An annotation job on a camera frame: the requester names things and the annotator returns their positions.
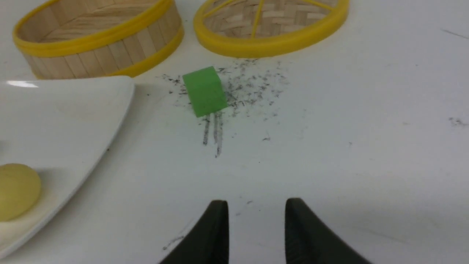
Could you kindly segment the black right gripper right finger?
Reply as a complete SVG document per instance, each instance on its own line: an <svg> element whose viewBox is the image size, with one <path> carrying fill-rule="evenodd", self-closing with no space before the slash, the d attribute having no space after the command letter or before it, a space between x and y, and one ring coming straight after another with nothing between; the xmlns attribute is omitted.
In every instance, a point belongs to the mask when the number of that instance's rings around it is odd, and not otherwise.
<svg viewBox="0 0 469 264"><path fill-rule="evenodd" d="M333 232L300 198L285 206L287 264L369 264Z"/></svg>

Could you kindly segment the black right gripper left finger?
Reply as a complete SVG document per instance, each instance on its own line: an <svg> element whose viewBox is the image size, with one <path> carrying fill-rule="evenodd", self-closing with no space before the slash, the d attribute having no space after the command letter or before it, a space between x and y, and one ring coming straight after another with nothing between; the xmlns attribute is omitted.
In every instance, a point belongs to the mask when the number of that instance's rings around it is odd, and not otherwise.
<svg viewBox="0 0 469 264"><path fill-rule="evenodd" d="M191 231L161 263L228 264L228 203L221 199L211 201Z"/></svg>

